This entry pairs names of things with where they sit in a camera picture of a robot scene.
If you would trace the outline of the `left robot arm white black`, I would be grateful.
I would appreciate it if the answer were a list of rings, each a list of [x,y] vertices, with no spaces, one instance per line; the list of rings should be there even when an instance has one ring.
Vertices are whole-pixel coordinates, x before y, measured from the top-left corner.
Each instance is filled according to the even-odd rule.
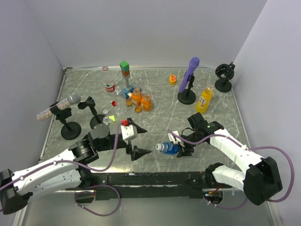
[[[124,148],[135,161],[151,153],[150,150],[132,146],[131,141],[147,130],[138,126],[131,118],[117,124],[115,134],[105,124],[98,124],[82,140],[77,141],[55,157],[24,170],[6,169],[0,173],[0,203],[4,215],[23,209],[31,197],[69,188],[88,189],[93,183],[88,166],[99,158],[101,151]]]

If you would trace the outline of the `yellow juice bottle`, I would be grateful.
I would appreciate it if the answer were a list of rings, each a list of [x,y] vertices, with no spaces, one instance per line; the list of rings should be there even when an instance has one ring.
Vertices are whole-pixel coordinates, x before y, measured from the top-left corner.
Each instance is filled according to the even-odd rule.
[[[210,101],[212,99],[214,92],[213,85],[208,85],[204,91],[202,92],[201,96],[199,97],[197,104],[196,104],[196,110],[199,113],[205,113],[206,110],[209,107]]]

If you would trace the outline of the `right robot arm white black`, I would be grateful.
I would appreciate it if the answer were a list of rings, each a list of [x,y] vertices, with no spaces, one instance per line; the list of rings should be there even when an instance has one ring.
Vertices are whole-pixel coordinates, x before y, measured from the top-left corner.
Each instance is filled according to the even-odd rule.
[[[205,170],[205,181],[209,187],[225,184],[243,191],[247,199],[261,205],[283,189],[276,161],[264,158],[238,142],[220,123],[208,123],[200,113],[190,116],[188,122],[193,130],[181,136],[184,150],[207,142],[220,150],[238,166],[238,170],[222,163],[211,164]]]

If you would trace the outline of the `clear plastic bottle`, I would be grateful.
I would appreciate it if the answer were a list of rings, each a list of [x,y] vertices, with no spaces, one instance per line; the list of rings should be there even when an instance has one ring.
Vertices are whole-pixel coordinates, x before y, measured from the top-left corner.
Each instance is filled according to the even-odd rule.
[[[105,125],[109,125],[111,122],[110,118],[108,116],[104,116],[103,117],[103,124]]]

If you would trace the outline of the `blue label water bottle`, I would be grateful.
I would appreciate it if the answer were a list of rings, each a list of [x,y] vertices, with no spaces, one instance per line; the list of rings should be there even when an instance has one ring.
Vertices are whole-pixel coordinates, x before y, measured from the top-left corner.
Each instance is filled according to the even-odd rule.
[[[155,145],[155,150],[162,154],[175,155],[179,151],[179,145],[170,142],[158,143]]]

